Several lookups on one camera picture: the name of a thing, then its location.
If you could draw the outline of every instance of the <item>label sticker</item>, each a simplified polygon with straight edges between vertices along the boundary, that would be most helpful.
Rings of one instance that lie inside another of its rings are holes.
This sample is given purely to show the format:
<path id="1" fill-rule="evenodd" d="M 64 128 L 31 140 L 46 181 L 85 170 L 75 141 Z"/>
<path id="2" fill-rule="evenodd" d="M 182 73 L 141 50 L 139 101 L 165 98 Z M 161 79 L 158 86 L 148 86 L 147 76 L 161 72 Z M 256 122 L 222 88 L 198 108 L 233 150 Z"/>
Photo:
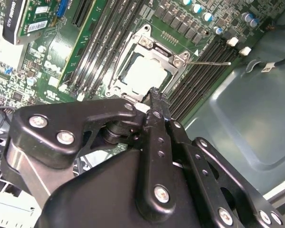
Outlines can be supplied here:
<path id="1" fill-rule="evenodd" d="M 48 10 L 48 6 L 39 6 L 36 8 L 35 14 L 46 13 Z"/>
<path id="2" fill-rule="evenodd" d="M 45 20 L 45 21 L 34 23 L 34 24 L 30 24 L 28 27 L 28 33 L 45 28 L 47 26 L 47 22 L 48 21 Z"/>
<path id="3" fill-rule="evenodd" d="M 264 69 L 262 70 L 262 73 L 268 73 L 272 70 L 272 68 L 275 68 L 275 63 L 267 63 Z"/>

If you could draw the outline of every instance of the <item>silver screw head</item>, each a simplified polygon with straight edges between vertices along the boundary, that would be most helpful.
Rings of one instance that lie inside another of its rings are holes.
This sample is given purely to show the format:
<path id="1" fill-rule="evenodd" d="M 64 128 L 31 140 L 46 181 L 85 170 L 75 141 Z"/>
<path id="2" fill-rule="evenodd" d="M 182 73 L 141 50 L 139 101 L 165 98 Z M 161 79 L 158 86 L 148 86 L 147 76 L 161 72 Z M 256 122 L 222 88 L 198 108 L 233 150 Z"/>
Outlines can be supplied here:
<path id="1" fill-rule="evenodd" d="M 130 111 L 133 110 L 133 107 L 132 107 L 131 104 L 125 104 L 124 107 L 125 107 L 126 109 L 130 110 Z"/>
<path id="2" fill-rule="evenodd" d="M 220 209 L 218 209 L 218 212 L 219 212 L 219 216 L 223 220 L 223 222 L 228 226 L 232 226 L 233 219 L 232 219 L 231 215 L 228 213 L 228 211 L 226 211 L 223 208 L 220 208 Z"/>
<path id="3" fill-rule="evenodd" d="M 43 128 L 43 127 L 47 126 L 47 124 L 48 124 L 48 121 L 46 120 L 46 118 L 39 116 L 39 115 L 32 116 L 28 120 L 28 122 L 31 126 L 37 127 L 37 128 Z"/>
<path id="4" fill-rule="evenodd" d="M 64 145 L 70 145 L 74 142 L 75 138 L 71 132 L 61 131 L 57 134 L 57 140 Z"/>
<path id="5" fill-rule="evenodd" d="M 181 124 L 178 123 L 178 122 L 174 122 L 174 125 L 175 125 L 177 128 L 181 128 Z"/>
<path id="6" fill-rule="evenodd" d="M 269 216 L 264 211 L 260 210 L 260 215 L 261 215 L 262 220 L 265 223 L 267 223 L 268 225 L 271 224 L 271 220 L 270 220 Z"/>
<path id="7" fill-rule="evenodd" d="M 156 199 L 161 203 L 167 203 L 170 199 L 168 191 L 162 186 L 156 186 L 154 189 Z"/>
<path id="8" fill-rule="evenodd" d="M 271 212 L 271 217 L 272 217 L 279 225 L 282 224 L 281 219 L 280 219 L 275 213 Z"/>
<path id="9" fill-rule="evenodd" d="M 208 144 L 205 142 L 205 140 L 201 139 L 200 140 L 200 144 L 202 144 L 204 147 L 207 147 Z"/>

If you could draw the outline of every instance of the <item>black metal arm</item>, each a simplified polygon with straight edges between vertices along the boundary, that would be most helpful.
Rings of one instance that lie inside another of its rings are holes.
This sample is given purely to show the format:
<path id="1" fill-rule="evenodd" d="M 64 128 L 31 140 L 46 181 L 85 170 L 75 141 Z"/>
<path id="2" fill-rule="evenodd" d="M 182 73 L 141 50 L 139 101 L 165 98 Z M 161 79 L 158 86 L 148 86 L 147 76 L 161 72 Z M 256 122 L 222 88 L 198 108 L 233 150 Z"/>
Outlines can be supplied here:
<path id="1" fill-rule="evenodd" d="M 43 209 L 38 227 L 285 228 L 209 142 L 187 137 L 165 95 L 152 88 L 143 103 L 147 112 L 109 99 L 14 114 L 1 168 Z M 117 143 L 128 150 L 74 178 L 76 157 Z"/>

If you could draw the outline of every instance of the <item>blue capacitor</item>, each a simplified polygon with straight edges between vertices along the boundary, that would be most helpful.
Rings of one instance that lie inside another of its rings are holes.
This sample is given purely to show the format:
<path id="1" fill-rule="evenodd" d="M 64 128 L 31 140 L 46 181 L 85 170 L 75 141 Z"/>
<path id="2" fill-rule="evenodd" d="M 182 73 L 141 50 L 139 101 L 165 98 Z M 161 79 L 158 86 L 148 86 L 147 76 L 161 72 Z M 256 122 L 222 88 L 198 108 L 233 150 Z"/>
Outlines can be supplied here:
<path id="1" fill-rule="evenodd" d="M 191 0 L 182 0 L 182 4 L 183 4 L 184 6 L 188 6 L 188 5 L 191 4 Z"/>
<path id="2" fill-rule="evenodd" d="M 201 10 L 202 10 L 202 8 L 201 8 L 201 5 L 199 5 L 199 4 L 194 4 L 192 7 L 193 13 L 200 13 Z"/>
<path id="3" fill-rule="evenodd" d="M 251 22 L 249 23 L 249 26 L 252 28 L 255 28 L 259 24 L 259 19 L 252 19 Z"/>
<path id="4" fill-rule="evenodd" d="M 244 22 L 251 22 L 253 19 L 253 15 L 251 13 L 243 13 L 242 14 L 242 20 Z"/>
<path id="5" fill-rule="evenodd" d="M 207 22 L 212 21 L 212 14 L 211 13 L 204 13 L 203 19 L 204 19 L 204 21 L 207 21 Z"/>
<path id="6" fill-rule="evenodd" d="M 222 29 L 222 28 L 219 28 L 219 27 L 217 27 L 217 26 L 213 28 L 213 31 L 214 31 L 214 33 L 217 34 L 217 35 L 222 35 L 222 33 L 223 33 L 223 29 Z"/>

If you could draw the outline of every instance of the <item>barcode sticker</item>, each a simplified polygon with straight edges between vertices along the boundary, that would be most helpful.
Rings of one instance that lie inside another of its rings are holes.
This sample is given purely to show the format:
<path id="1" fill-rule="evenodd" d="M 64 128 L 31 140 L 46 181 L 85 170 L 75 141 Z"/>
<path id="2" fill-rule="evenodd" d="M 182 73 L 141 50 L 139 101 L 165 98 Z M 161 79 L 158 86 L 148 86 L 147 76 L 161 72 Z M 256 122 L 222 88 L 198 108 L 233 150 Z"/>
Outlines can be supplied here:
<path id="1" fill-rule="evenodd" d="M 36 8 L 35 14 L 46 13 L 47 10 L 48 10 L 48 6 L 39 6 Z"/>
<path id="2" fill-rule="evenodd" d="M 42 22 L 37 22 L 37 23 L 34 23 L 34 24 L 30 24 L 29 27 L 28 27 L 28 33 L 29 32 L 32 32 L 32 31 L 36 31 L 38 29 L 43 29 L 47 26 L 47 20 L 45 21 L 42 21 Z"/>

